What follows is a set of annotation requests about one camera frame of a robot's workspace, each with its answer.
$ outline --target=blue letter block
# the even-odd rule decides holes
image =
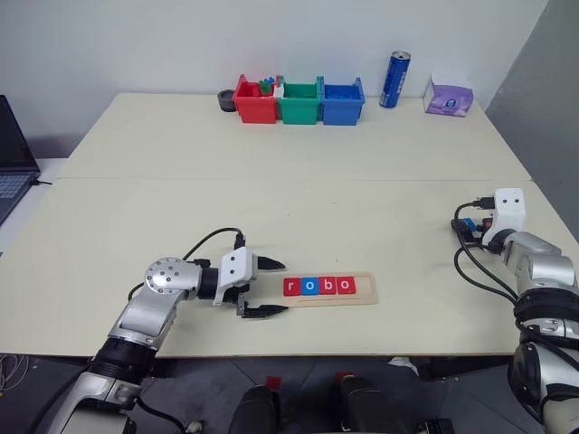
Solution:
[[[301,279],[301,295],[316,296],[319,294],[318,278]]]

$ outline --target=laptop keyboard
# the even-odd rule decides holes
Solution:
[[[0,199],[13,199],[26,181],[28,175],[0,175]]]

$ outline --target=white wall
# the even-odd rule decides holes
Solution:
[[[203,92],[284,73],[383,84],[389,53],[412,54],[403,88],[470,75],[485,108],[546,0],[0,0],[0,93],[38,156],[68,153],[120,91]]]

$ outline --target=green bin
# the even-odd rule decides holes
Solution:
[[[277,95],[284,124],[315,124],[321,101],[322,77],[314,84],[287,83],[281,76]]]

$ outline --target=gray wall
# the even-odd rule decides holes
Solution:
[[[549,1],[487,114],[579,239],[579,1]]]

